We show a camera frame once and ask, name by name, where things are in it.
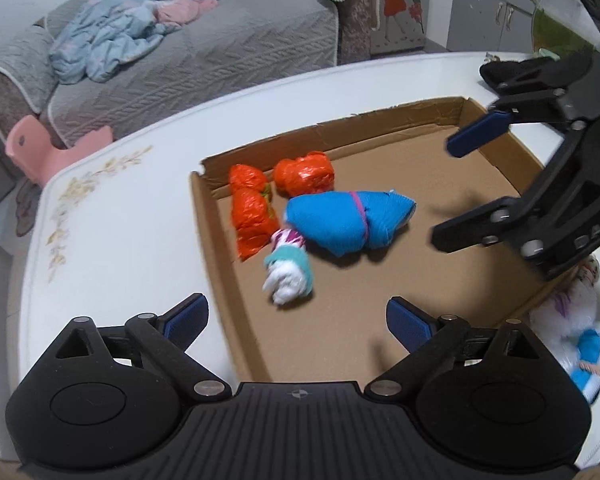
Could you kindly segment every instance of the red plastic bundle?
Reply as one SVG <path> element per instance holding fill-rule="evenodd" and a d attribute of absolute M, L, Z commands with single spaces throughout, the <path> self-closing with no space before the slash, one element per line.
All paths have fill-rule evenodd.
<path fill-rule="evenodd" d="M 229 187 L 234 196 L 231 221 L 238 237 L 238 254 L 244 261 L 269 243 L 280 224 L 271 207 L 271 186 L 260 170 L 245 164 L 232 166 Z"/>
<path fill-rule="evenodd" d="M 334 178 L 331 161 L 323 152 L 309 152 L 296 160 L 284 158 L 273 169 L 276 187 L 289 196 L 333 191 Z"/>

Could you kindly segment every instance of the gold handle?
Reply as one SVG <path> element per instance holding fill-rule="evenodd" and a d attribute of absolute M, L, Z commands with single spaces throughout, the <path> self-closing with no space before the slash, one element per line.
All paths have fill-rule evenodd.
<path fill-rule="evenodd" d="M 497 25 L 500 24 L 500 13 L 502 12 L 502 7 L 504 7 L 504 4 L 502 2 L 500 2 L 498 4 L 498 10 L 496 10 L 496 24 Z"/>
<path fill-rule="evenodd" d="M 513 7 L 509 7 L 509 13 L 507 14 L 507 19 L 506 19 L 507 30 L 511 30 L 511 17 L 512 16 L 513 16 Z"/>

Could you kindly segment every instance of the white table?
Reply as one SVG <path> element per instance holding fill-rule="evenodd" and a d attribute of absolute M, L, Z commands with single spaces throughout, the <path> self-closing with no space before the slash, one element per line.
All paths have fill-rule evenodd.
<path fill-rule="evenodd" d="M 161 314 L 192 292 L 202 292 L 210 303 L 209 324 L 188 353 L 236 384 L 201 256 L 189 173 L 202 170 L 206 156 L 351 114 L 441 96 L 472 97 L 487 105 L 494 94 L 480 81 L 483 61 L 477 53 L 393 57 L 275 81 L 144 128 L 56 175 L 42 193 L 27 260 L 20 377 L 72 317 L 119 325 L 141 312 Z M 561 140 L 541 124 L 512 130 L 543 162 Z M 84 185 L 85 174 L 102 170 L 108 160 L 150 146 L 139 155 L 140 164 L 111 176 L 98 174 L 91 188 L 82 188 L 79 204 L 63 206 L 61 195 L 72 179 Z M 65 238 L 48 244 L 58 225 Z M 54 247 L 64 264 L 52 273 Z M 600 450 L 595 451 L 600 428 L 589 440 L 582 463 L 600 460 Z"/>

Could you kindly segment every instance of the pink plastic chair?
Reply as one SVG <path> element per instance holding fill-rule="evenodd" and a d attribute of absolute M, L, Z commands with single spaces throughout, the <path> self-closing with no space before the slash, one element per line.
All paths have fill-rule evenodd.
<path fill-rule="evenodd" d="M 58 150 L 46 128 L 34 116 L 21 118 L 9 132 L 5 151 L 29 179 L 45 187 L 58 171 L 113 142 L 109 126 L 81 137 L 75 146 Z"/>

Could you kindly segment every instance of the pink blanket section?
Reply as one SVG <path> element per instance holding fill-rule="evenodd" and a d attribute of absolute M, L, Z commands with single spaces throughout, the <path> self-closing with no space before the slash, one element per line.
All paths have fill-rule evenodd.
<path fill-rule="evenodd" d="M 165 0 L 158 2 L 156 18 L 160 23 L 184 25 L 213 9 L 217 0 Z"/>

